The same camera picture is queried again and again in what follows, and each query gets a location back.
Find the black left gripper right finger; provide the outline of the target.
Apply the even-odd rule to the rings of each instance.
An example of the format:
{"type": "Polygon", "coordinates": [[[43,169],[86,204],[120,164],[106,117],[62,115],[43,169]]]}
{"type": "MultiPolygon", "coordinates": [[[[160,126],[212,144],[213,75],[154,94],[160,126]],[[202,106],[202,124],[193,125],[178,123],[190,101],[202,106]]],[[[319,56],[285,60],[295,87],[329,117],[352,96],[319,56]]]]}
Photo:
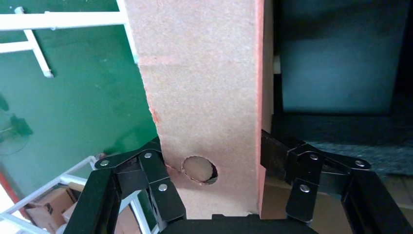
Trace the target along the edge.
{"type": "Polygon", "coordinates": [[[312,234],[318,192],[338,198],[355,234],[410,234],[411,224],[370,163],[261,132],[261,165],[291,186],[283,233],[312,234]]]}

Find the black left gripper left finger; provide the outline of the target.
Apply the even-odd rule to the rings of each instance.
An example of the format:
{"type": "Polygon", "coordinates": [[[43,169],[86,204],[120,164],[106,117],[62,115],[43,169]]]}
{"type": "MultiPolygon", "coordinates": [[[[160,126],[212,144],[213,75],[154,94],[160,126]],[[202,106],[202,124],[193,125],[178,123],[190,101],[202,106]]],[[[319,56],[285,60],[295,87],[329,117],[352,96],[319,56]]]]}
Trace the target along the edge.
{"type": "Polygon", "coordinates": [[[164,164],[159,138],[99,160],[65,228],[66,234],[113,234],[121,201],[147,192],[160,233],[183,234],[186,209],[164,164]]]}

